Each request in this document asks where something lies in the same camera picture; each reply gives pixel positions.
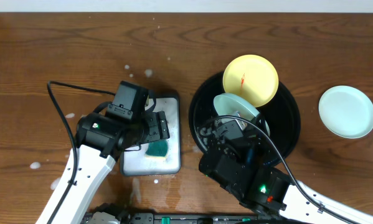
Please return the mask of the green yellow sponge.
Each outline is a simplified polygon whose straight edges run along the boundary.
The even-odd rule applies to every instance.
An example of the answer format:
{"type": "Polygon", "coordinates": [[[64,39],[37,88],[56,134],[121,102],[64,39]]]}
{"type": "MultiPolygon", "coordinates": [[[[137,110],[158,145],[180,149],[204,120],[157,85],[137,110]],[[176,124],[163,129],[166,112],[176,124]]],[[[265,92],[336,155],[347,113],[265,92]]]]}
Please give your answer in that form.
{"type": "Polygon", "coordinates": [[[148,148],[145,152],[146,157],[152,157],[157,159],[164,159],[168,154],[168,142],[166,140],[160,140],[151,142],[148,144],[148,148]]]}

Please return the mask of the light blue plate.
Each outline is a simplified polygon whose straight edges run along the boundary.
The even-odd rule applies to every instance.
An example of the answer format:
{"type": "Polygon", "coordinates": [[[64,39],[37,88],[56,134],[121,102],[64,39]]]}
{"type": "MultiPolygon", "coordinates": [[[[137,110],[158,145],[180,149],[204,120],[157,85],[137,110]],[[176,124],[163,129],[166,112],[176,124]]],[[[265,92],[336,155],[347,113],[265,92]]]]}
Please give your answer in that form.
{"type": "Polygon", "coordinates": [[[260,114],[248,101],[232,93],[223,93],[215,96],[213,104],[219,116],[239,116],[251,121],[260,114]]]}

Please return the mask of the yellow plate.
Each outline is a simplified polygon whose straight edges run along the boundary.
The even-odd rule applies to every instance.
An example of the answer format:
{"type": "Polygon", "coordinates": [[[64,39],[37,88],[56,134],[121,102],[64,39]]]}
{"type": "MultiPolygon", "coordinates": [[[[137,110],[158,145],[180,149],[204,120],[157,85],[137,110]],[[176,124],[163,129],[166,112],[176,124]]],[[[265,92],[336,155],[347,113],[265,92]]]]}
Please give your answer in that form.
{"type": "Polygon", "coordinates": [[[275,67],[266,58],[243,55],[227,65],[222,84],[226,93],[238,95],[254,107],[261,107],[275,96],[279,78],[275,67]]]}

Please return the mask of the pale green plate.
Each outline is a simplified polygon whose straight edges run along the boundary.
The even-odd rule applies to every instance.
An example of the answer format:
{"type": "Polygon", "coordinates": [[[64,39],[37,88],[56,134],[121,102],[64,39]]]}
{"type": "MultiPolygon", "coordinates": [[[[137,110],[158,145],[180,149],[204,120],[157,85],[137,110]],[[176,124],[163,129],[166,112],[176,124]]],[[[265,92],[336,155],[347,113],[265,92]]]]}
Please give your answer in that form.
{"type": "Polygon", "coordinates": [[[342,138],[362,138],[373,130],[373,103],[357,88],[339,85],[326,90],[318,111],[323,124],[342,138]]]}

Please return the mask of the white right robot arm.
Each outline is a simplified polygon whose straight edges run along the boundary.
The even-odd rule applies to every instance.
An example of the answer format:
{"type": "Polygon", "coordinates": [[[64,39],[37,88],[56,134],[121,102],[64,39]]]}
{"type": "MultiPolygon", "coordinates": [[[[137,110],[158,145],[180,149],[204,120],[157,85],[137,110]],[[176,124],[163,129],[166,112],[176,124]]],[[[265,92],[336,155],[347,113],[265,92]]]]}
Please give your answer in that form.
{"type": "Polygon", "coordinates": [[[274,168],[247,162],[245,149],[206,137],[199,170],[257,215],[301,223],[373,223],[373,216],[319,194],[274,168]]]}

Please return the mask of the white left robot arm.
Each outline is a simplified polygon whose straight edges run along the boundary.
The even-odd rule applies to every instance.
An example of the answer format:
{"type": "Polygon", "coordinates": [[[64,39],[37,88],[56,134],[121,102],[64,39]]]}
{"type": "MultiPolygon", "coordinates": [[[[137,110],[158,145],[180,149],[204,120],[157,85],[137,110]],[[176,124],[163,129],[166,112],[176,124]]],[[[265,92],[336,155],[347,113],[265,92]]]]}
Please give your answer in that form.
{"type": "Polygon", "coordinates": [[[169,138],[163,111],[126,123],[98,113],[77,124],[75,146],[38,223],[80,223],[99,186],[128,148],[169,138]]]}

